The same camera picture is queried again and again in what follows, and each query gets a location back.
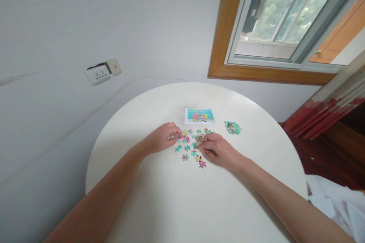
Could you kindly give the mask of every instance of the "table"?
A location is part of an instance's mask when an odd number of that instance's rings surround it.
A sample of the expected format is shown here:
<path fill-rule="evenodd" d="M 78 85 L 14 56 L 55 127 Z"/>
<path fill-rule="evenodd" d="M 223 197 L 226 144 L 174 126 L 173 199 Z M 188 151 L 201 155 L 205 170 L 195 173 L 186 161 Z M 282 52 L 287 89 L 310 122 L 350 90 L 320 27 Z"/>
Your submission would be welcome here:
<path fill-rule="evenodd" d="M 184 108 L 212 109 L 214 125 L 184 125 Z M 238 123 L 230 135 L 224 121 Z M 248 98 L 216 85 L 170 84 L 124 105 L 101 131 L 86 174 L 86 193 L 134 144 L 165 122 L 221 134 L 238 151 L 307 198 L 300 159 L 279 124 Z M 289 242 L 288 233 L 244 180 L 207 160 L 202 170 L 173 147 L 147 157 L 107 242 Z"/>

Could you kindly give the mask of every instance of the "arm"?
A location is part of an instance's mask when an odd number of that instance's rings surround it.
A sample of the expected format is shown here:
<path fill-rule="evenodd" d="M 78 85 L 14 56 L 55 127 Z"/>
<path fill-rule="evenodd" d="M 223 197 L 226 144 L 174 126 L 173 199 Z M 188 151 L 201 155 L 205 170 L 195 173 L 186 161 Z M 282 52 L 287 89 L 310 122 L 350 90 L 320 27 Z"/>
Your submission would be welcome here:
<path fill-rule="evenodd" d="M 240 154 L 221 135 L 207 134 L 197 148 L 217 165 L 243 174 L 297 242 L 354 242 L 336 223 Z"/>
<path fill-rule="evenodd" d="M 45 243 L 104 242 L 144 158 L 167 149 L 182 136 L 174 123 L 165 123 L 137 143 L 54 229 Z"/>

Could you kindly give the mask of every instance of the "window glass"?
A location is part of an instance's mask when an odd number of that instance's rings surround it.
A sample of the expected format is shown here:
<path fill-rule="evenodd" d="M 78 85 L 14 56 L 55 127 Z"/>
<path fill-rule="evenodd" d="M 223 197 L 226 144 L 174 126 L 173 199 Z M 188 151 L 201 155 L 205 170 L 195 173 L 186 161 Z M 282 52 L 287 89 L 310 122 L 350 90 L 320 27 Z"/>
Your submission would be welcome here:
<path fill-rule="evenodd" d="M 236 54 L 289 59 L 327 0 L 251 0 Z"/>

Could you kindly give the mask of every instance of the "wooden door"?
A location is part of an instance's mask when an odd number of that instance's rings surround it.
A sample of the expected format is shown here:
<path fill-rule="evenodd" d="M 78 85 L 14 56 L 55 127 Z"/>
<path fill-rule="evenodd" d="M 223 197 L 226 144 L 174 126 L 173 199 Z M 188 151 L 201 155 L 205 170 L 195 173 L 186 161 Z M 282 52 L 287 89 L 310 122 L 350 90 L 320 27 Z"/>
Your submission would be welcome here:
<path fill-rule="evenodd" d="M 309 62 L 331 63 L 365 27 L 365 0 L 356 0 Z"/>

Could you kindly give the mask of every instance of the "red curtain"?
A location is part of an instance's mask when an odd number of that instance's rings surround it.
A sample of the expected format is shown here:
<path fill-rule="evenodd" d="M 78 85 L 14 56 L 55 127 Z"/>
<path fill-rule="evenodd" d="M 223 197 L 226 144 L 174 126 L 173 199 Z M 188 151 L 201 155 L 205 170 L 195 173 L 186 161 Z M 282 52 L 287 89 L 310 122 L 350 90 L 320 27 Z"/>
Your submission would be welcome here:
<path fill-rule="evenodd" d="M 303 139 L 318 137 L 365 101 L 364 71 L 362 67 L 338 88 L 321 89 L 285 122 L 284 130 Z"/>

